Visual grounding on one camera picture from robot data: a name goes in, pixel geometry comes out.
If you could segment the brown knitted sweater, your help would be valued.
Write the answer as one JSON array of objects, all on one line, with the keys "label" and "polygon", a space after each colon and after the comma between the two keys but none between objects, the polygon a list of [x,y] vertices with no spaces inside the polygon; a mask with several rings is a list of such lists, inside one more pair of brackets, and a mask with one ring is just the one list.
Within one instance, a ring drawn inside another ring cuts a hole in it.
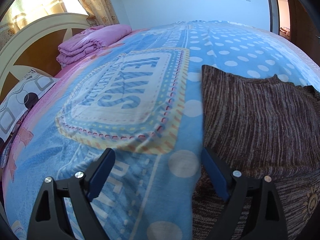
[{"label": "brown knitted sweater", "polygon": [[[270,176],[283,207],[288,239],[319,239],[319,92],[279,76],[250,79],[202,67],[204,148],[233,170]],[[246,199],[231,239],[241,239]],[[193,195],[193,239],[206,239],[222,214],[202,165]]]}]

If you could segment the patterned white pillow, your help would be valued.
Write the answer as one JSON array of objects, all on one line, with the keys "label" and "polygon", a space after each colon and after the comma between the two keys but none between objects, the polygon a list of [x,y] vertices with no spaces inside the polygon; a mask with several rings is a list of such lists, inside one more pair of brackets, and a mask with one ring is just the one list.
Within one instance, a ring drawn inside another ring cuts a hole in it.
[{"label": "patterned white pillow", "polygon": [[58,81],[30,70],[7,94],[1,103],[1,143],[5,143],[22,115]]}]

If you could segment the blue polka dot blanket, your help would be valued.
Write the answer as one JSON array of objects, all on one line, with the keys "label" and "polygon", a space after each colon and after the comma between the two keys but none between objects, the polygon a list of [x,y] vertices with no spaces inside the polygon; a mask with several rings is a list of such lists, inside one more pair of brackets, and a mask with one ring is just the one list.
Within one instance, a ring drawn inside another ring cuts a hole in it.
[{"label": "blue polka dot blanket", "polygon": [[4,170],[11,229],[26,239],[47,176],[84,171],[106,148],[116,162],[92,202],[111,239],[192,239],[200,177],[201,67],[319,88],[317,66],[287,40],[227,21],[141,30],[71,69],[24,119]]}]

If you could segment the cream wooden headboard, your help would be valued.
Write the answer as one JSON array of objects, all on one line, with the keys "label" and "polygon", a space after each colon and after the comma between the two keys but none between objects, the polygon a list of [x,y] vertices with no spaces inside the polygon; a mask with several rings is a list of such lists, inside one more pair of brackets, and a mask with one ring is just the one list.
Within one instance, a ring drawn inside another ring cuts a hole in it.
[{"label": "cream wooden headboard", "polygon": [[38,19],[16,33],[1,49],[1,101],[31,69],[45,76],[58,74],[58,46],[89,27],[87,16],[63,13]]}]

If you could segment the folded pink quilt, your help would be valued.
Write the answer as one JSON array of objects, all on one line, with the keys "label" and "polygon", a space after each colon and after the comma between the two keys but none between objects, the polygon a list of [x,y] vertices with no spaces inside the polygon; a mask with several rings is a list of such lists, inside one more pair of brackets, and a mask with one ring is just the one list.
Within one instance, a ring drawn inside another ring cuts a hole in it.
[{"label": "folded pink quilt", "polygon": [[90,27],[62,42],[56,60],[61,66],[83,59],[97,49],[108,47],[129,35],[132,28],[126,24]]}]

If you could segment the brown wooden door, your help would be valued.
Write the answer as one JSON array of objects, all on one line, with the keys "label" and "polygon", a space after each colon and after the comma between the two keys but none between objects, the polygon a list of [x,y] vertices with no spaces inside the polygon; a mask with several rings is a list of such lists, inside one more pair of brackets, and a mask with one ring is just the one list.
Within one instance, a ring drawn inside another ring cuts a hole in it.
[{"label": "brown wooden door", "polygon": [[299,0],[288,0],[291,42],[319,65],[319,31]]}]

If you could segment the yellow curtain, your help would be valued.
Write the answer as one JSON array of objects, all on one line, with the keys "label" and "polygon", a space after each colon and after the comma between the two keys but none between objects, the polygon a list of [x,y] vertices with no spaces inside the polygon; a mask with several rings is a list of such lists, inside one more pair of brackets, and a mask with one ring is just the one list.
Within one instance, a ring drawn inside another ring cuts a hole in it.
[{"label": "yellow curtain", "polygon": [[1,47],[35,20],[67,12],[87,16],[91,26],[119,23],[111,0],[14,0],[1,20]]}]

